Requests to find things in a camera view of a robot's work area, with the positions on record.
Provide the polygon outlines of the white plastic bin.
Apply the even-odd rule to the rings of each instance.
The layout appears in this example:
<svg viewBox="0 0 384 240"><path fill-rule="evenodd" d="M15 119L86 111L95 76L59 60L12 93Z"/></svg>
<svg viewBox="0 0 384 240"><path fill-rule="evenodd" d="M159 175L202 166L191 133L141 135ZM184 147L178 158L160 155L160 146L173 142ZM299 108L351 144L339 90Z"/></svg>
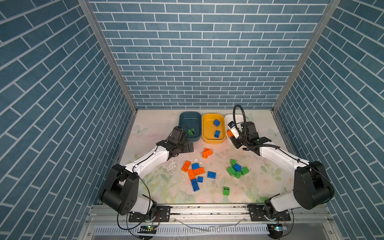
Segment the white plastic bin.
<svg viewBox="0 0 384 240"><path fill-rule="evenodd" d="M237 140L241 140L242 137L243 137L243 130L242 130L242 126L241 126L241 124L244 123L243 116L242 116L242 115L239 115L239 114L235 114L235 115L233 115L233 114L229 114L229 115L226 115L226 116L225 116L226 133L227 133L227 130L230 129L230 128L228 127L228 124L229 124L229 122L231 122L231 121L234 121L234 122L235 122L235 124L237 125L237 129L238 129L238 131L239 131L239 134L240 134L240 136L237 138Z"/></svg>

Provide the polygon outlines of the yellow plastic bin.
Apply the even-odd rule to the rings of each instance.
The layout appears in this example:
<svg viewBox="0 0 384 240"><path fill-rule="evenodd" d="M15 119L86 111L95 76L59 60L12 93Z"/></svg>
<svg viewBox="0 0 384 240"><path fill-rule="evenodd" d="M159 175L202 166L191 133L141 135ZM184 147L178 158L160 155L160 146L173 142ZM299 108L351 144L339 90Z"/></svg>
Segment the yellow plastic bin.
<svg viewBox="0 0 384 240"><path fill-rule="evenodd" d="M219 120L220 125L214 126L214 120ZM215 131L220 131L220 137L215 138ZM221 144L226 139L226 126L224 116L217 113L207 113L202 116L202 137L206 144Z"/></svg>

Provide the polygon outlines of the dark teal plastic bin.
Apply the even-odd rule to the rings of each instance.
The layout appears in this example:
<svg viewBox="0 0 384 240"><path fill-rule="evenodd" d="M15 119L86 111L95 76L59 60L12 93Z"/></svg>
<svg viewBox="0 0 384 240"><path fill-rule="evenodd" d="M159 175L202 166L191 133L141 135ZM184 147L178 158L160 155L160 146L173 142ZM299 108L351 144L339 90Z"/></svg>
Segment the dark teal plastic bin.
<svg viewBox="0 0 384 240"><path fill-rule="evenodd" d="M195 134L188 135L188 140L197 142L202 135L202 115L198 112L183 112L179 117L179 126L186 132L188 129L194 129Z"/></svg>

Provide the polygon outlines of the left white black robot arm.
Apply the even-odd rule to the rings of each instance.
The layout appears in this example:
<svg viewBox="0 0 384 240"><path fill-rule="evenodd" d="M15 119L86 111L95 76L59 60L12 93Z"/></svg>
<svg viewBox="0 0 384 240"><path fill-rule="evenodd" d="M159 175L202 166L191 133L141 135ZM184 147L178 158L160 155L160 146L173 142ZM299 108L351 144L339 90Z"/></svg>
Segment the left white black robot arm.
<svg viewBox="0 0 384 240"><path fill-rule="evenodd" d="M188 131L176 126L170 135L146 155L124 166L114 165L101 189L99 200L119 215L140 214L145 221L153 220L157 203L148 196L139 195L139 184L143 178L159 165L184 151Z"/></svg>

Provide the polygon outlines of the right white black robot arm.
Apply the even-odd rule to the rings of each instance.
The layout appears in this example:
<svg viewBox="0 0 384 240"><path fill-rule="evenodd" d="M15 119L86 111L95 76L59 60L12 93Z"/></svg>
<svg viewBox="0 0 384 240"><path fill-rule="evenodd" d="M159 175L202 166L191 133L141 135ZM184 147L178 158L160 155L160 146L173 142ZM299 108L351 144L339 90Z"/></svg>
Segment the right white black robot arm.
<svg viewBox="0 0 384 240"><path fill-rule="evenodd" d="M228 123L227 135L236 149L243 147L279 165L293 176L293 190L279 194L265 201L265 218L273 221L291 209L311 210L329 202L335 195L335 189L328 178L325 167L319 161L309 162L284 151L266 137L259 137L255 124L242 122L238 125Z"/></svg>

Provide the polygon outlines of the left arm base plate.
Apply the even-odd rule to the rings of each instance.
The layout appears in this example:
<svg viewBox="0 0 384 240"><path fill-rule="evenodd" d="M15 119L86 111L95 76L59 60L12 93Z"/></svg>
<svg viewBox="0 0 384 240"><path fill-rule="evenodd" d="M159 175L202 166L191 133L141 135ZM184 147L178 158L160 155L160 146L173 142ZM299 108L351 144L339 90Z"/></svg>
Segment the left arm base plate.
<svg viewBox="0 0 384 240"><path fill-rule="evenodd" d="M171 214L171 206L156 206L151 207L150 212L147 214L130 213L128 221L130 223L139 222L169 222Z"/></svg>

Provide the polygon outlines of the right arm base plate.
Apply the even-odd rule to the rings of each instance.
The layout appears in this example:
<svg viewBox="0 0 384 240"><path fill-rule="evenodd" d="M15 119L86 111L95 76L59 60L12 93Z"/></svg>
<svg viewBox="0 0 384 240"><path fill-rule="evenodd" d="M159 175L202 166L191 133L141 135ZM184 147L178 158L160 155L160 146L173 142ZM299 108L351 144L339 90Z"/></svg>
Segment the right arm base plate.
<svg viewBox="0 0 384 240"><path fill-rule="evenodd" d="M278 220L288 222L291 220L291 216L288 211L277 212L269 205L249 204L247 205L247 210L249 211L252 222L276 222Z"/></svg>

